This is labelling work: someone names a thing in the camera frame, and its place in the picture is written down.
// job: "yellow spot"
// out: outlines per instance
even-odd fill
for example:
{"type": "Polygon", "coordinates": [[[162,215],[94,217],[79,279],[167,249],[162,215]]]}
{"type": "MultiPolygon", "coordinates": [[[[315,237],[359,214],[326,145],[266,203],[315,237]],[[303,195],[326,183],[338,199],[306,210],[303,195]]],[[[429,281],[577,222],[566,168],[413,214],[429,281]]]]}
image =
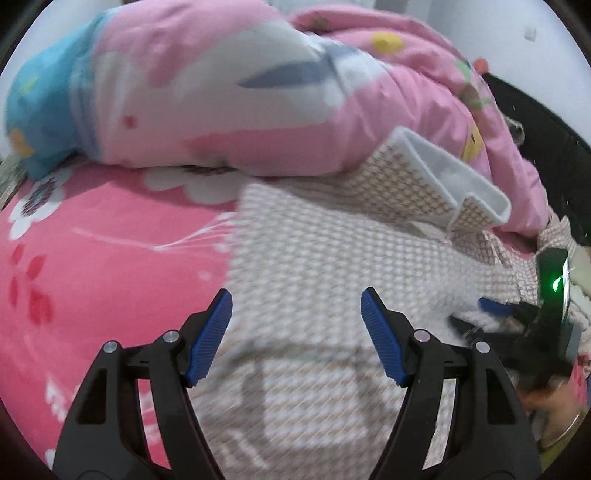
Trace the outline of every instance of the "yellow spot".
{"type": "Polygon", "coordinates": [[[464,152],[462,152],[462,160],[466,163],[470,163],[480,153],[483,146],[484,140],[482,139],[480,130],[478,130],[478,127],[474,124],[472,127],[472,133],[470,134],[470,137],[468,137],[468,142],[466,142],[466,146],[464,147],[464,152]]]}
{"type": "Polygon", "coordinates": [[[35,154],[35,149],[27,144],[25,136],[18,128],[13,128],[8,135],[8,138],[10,139],[10,143],[12,144],[14,151],[21,158],[32,157],[35,154]]]}
{"type": "Polygon", "coordinates": [[[39,80],[39,75],[31,77],[31,79],[27,83],[25,83],[25,85],[22,86],[21,95],[27,95],[33,89],[33,86],[37,83],[37,80],[39,80]]]}
{"type": "Polygon", "coordinates": [[[404,40],[392,32],[378,32],[372,35],[374,50],[383,55],[398,53],[404,48],[404,40]]]}

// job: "black leather headboard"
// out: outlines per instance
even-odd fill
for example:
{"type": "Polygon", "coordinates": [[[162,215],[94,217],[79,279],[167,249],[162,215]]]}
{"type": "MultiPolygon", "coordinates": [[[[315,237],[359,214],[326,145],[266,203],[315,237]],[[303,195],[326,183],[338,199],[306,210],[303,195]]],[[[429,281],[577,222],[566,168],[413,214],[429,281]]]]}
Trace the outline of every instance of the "black leather headboard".
{"type": "Polygon", "coordinates": [[[591,148],[532,97],[493,75],[485,80],[499,109],[523,124],[525,143],[519,150],[538,169],[551,207],[569,217],[577,243],[591,245],[591,148]]]}

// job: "white flower print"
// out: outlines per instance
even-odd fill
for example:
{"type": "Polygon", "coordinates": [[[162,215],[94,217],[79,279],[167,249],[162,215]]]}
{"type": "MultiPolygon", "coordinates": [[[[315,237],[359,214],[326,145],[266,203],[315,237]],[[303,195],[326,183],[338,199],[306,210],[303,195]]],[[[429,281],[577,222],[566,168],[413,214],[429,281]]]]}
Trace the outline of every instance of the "white flower print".
{"type": "Polygon", "coordinates": [[[70,176],[70,168],[60,168],[33,184],[31,193],[17,202],[8,217],[12,222],[10,240],[22,237],[34,222],[45,220],[57,210],[66,198],[62,186],[70,176]]]}
{"type": "Polygon", "coordinates": [[[144,184],[152,192],[183,187],[192,202],[218,205],[238,198],[248,177],[228,167],[153,167],[144,174],[144,184]]]}

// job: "pink bed sheet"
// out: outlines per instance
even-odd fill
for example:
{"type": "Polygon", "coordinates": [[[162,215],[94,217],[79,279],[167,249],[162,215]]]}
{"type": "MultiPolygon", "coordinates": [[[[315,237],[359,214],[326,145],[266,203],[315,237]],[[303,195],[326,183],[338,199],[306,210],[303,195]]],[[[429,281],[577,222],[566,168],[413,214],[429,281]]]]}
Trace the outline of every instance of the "pink bed sheet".
{"type": "MultiPolygon", "coordinates": [[[[0,397],[48,464],[100,346],[152,342],[222,286],[244,180],[77,161],[25,184],[0,213],[0,397]]],[[[148,441],[165,463],[141,391],[148,441]]]]}

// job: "houndstooth fabric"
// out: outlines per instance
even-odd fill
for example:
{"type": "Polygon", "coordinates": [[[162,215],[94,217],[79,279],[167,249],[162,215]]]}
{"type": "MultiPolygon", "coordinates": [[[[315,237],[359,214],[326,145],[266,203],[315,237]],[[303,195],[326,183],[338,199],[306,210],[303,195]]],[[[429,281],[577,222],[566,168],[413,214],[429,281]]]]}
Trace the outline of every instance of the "houndstooth fabric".
{"type": "MultiPolygon", "coordinates": [[[[382,150],[348,176],[246,188],[227,284],[232,321],[207,380],[190,393],[229,480],[369,477],[405,391],[385,376],[361,319],[368,286],[415,328],[453,344],[462,339],[450,314],[498,327],[478,298],[536,301],[534,259],[489,232],[450,235],[392,205],[389,196],[416,217],[447,211],[417,188],[416,171],[392,167],[403,163],[382,150]]],[[[472,206],[458,215],[470,228],[482,217],[472,206]]],[[[568,221],[545,241],[566,246],[568,221]]],[[[426,466],[443,456],[453,388],[446,381],[426,466]]]]}

